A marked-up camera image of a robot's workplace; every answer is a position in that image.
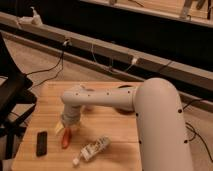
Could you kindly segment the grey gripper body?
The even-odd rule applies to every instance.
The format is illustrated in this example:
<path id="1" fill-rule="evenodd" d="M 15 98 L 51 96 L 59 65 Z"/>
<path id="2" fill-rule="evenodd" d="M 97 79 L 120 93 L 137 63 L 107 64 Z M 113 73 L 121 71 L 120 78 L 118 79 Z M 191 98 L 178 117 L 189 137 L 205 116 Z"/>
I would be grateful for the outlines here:
<path id="1" fill-rule="evenodd" d="M 79 115 L 65 115 L 63 114 L 61 116 L 61 123 L 65 127 L 70 127 L 72 125 L 76 125 L 80 122 L 80 116 Z"/>

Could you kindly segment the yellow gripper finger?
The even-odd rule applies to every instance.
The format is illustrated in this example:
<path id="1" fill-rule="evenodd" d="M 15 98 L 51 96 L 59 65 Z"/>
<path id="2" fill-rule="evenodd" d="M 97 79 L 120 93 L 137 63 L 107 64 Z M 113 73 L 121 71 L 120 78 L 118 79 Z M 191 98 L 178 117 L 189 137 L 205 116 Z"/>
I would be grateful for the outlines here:
<path id="1" fill-rule="evenodd" d="M 70 128 L 72 132 L 77 132 L 80 129 L 80 123 L 74 124 Z"/>
<path id="2" fill-rule="evenodd" d="M 63 129 L 64 125 L 61 122 L 58 122 L 54 128 L 55 134 L 58 134 Z"/>

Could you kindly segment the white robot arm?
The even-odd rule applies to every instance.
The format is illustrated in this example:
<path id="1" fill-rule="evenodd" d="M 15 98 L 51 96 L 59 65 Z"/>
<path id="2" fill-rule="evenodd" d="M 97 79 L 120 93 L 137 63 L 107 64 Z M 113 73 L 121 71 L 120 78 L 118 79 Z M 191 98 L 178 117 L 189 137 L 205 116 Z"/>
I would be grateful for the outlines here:
<path id="1" fill-rule="evenodd" d="M 169 81 L 151 78 L 135 87 L 88 90 L 75 85 L 63 92 L 58 131 L 80 121 L 84 105 L 136 113 L 142 171 L 194 171 L 179 92 Z"/>

